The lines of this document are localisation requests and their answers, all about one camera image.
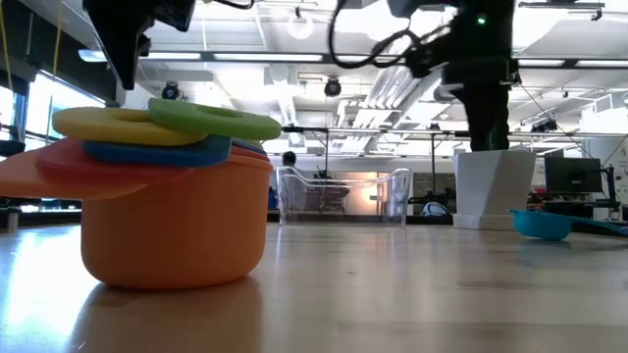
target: table surface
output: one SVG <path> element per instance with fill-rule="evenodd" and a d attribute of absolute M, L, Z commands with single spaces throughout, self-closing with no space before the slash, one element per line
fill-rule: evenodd
<path fill-rule="evenodd" d="M 0 236 L 0 352 L 626 352 L 628 242 L 452 227 L 268 225 L 237 282 L 127 291 L 79 227 Z"/>

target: white planter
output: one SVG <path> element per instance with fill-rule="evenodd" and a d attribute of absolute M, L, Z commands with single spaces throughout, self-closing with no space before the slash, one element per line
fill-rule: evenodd
<path fill-rule="evenodd" d="M 453 157 L 457 214 L 453 226 L 514 230 L 510 209 L 525 210 L 536 154 L 515 151 Z"/>

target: plastic basket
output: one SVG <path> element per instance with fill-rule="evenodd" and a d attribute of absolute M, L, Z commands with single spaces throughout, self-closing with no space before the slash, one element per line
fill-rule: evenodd
<path fill-rule="evenodd" d="M 410 177 L 409 170 L 398 169 L 376 179 L 307 178 L 280 167 L 281 224 L 404 227 Z"/>

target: black cable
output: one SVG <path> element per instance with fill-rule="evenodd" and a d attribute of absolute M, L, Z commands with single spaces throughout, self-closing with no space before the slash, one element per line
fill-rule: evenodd
<path fill-rule="evenodd" d="M 608 158 L 606 158 L 606 160 L 604 161 L 604 163 L 602 163 L 602 168 L 604 168 L 604 166 L 606 165 L 606 162 L 608 162 L 608 160 L 610 160 L 610 157 L 612 157 L 615 152 L 617 152 L 617 150 L 619 149 L 619 147 L 621 147 L 622 144 L 624 144 L 624 141 L 626 140 L 626 138 L 628 138 L 628 135 L 624 136 L 624 138 L 621 140 L 621 142 L 619 142 L 619 144 L 617 145 L 617 147 L 615 147 L 614 150 L 612 150 L 612 152 L 608 155 Z"/>
<path fill-rule="evenodd" d="M 217 2 L 219 4 L 227 5 L 229 7 L 233 7 L 235 9 L 240 9 L 240 10 L 249 10 L 253 8 L 253 5 L 255 5 L 255 0 L 251 0 L 251 2 L 246 5 L 237 4 L 228 0 L 212 0 L 212 1 Z"/>
<path fill-rule="evenodd" d="M 521 88 L 522 88 L 522 89 L 523 89 L 526 93 L 528 93 L 528 96 L 530 96 L 530 99 L 532 99 L 532 101 L 533 101 L 533 102 L 537 105 L 537 107 L 539 107 L 539 109 L 541 109 L 541 111 L 543 112 L 543 114 L 545 114 L 548 118 L 552 119 L 551 115 L 550 115 L 550 114 L 549 114 L 549 113 L 548 113 L 545 109 L 543 109 L 543 107 L 541 106 L 541 104 L 539 104 L 539 102 L 537 102 L 537 100 L 536 100 L 536 99 L 532 96 L 532 94 L 530 94 L 530 92 L 528 92 L 528 90 L 526 89 L 526 87 L 524 87 L 524 86 L 523 86 L 523 84 L 521 84 L 521 83 L 519 83 L 519 85 L 521 86 Z M 560 129 L 560 130 L 562 131 L 562 133 L 564 133 L 567 137 L 569 137 L 569 139 L 570 139 L 573 143 L 575 143 L 576 145 L 578 145 L 578 147 L 580 147 L 580 149 L 581 149 L 584 153 L 586 153 L 586 154 L 587 154 L 587 156 L 589 156 L 589 158 L 596 159 L 594 156 L 592 156 L 592 155 L 591 155 L 591 153 L 587 152 L 587 150 L 586 150 L 584 147 L 582 147 L 582 144 L 581 144 L 580 142 L 576 141 L 575 139 L 573 139 L 573 137 L 569 136 L 569 135 L 567 134 L 567 132 L 566 132 L 564 129 L 562 129 L 562 127 L 560 127 L 560 125 L 559 125 L 558 123 L 556 123 L 556 127 L 558 127 L 558 129 Z M 612 154 L 614 154 L 614 153 L 617 151 L 617 149 L 619 148 L 619 146 L 621 146 L 621 144 L 624 142 L 624 140 L 625 140 L 627 137 L 628 137 L 628 135 L 626 135 L 626 136 L 624 137 L 624 139 L 623 139 L 623 140 L 621 140 L 621 143 L 619 143 L 619 144 L 617 145 L 617 147 L 615 147 L 615 151 L 613 151 L 613 153 L 612 153 Z M 606 159 L 606 161 L 604 161 L 604 163 L 602 164 L 602 168 L 603 168 L 603 165 L 604 165 L 604 164 L 606 164 L 606 162 L 607 162 L 607 161 L 608 161 L 608 159 Z M 604 195 L 604 197 L 605 197 L 606 199 L 608 199 L 608 196 L 606 195 L 606 193 L 604 192 L 604 190 L 602 190 L 602 194 Z"/>
<path fill-rule="evenodd" d="M 526 89 L 526 87 L 523 86 L 523 84 L 519 83 L 519 85 L 521 86 L 521 88 L 528 94 L 528 96 L 530 97 L 530 99 L 532 99 L 532 101 L 534 102 L 534 104 L 537 105 L 537 107 L 539 107 L 539 109 L 541 110 L 541 112 L 543 112 L 543 114 L 545 114 L 548 118 L 550 118 L 551 120 L 553 120 L 553 118 L 551 117 L 551 115 L 545 110 L 543 109 L 543 107 L 541 106 L 541 104 L 539 104 L 539 102 L 537 102 L 537 100 L 532 96 L 532 94 L 530 94 L 530 92 Z M 560 125 L 558 123 L 556 123 L 556 127 L 558 127 L 558 129 L 560 131 L 562 131 L 562 133 L 564 133 L 573 143 L 575 143 L 584 153 L 587 154 L 587 156 L 589 156 L 589 158 L 595 159 L 591 153 L 587 152 L 587 150 L 582 147 L 582 143 L 576 141 L 573 137 L 571 137 L 567 131 L 565 131 L 564 129 L 562 129 L 562 127 L 560 127 Z"/>
<path fill-rule="evenodd" d="M 332 15 L 332 20 L 330 21 L 329 30 L 327 32 L 328 34 L 327 43 L 328 43 L 328 47 L 330 51 L 330 56 L 332 57 L 332 61 L 334 62 L 334 64 L 336 64 L 338 67 L 342 69 L 347 69 L 347 70 L 359 69 L 367 65 L 373 65 L 379 69 L 389 68 L 399 63 L 403 58 L 405 58 L 405 56 L 411 50 L 418 49 L 421 45 L 420 44 L 421 41 L 423 41 L 425 38 L 433 35 L 434 33 L 448 26 L 448 25 L 441 25 L 437 27 L 436 29 L 432 30 L 431 32 L 419 37 L 410 30 L 410 23 L 408 23 L 408 27 L 406 29 L 399 30 L 393 33 L 388 38 L 378 42 L 375 45 L 374 50 L 371 52 L 371 54 L 365 59 L 356 63 L 346 63 L 346 62 L 342 62 L 338 58 L 336 54 L 336 50 L 334 49 L 334 38 L 336 34 L 336 19 L 338 18 L 340 11 L 344 8 L 344 5 L 346 5 L 346 2 L 347 0 L 339 0 L 338 5 L 336 6 L 336 9 L 334 10 L 334 14 Z M 389 62 L 380 63 L 376 60 L 377 57 L 381 55 L 389 45 L 391 45 L 394 41 L 401 39 L 402 37 L 406 35 L 412 39 L 412 45 L 410 45 L 406 50 L 404 50 L 403 53 L 401 53 L 399 56 L 397 56 L 396 58 L 394 58 L 392 61 L 389 61 Z"/>

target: black monitor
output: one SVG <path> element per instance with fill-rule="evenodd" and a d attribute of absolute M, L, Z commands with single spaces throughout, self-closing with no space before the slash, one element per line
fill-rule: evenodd
<path fill-rule="evenodd" d="M 548 192 L 602 192 L 599 159 L 546 157 L 545 160 Z"/>

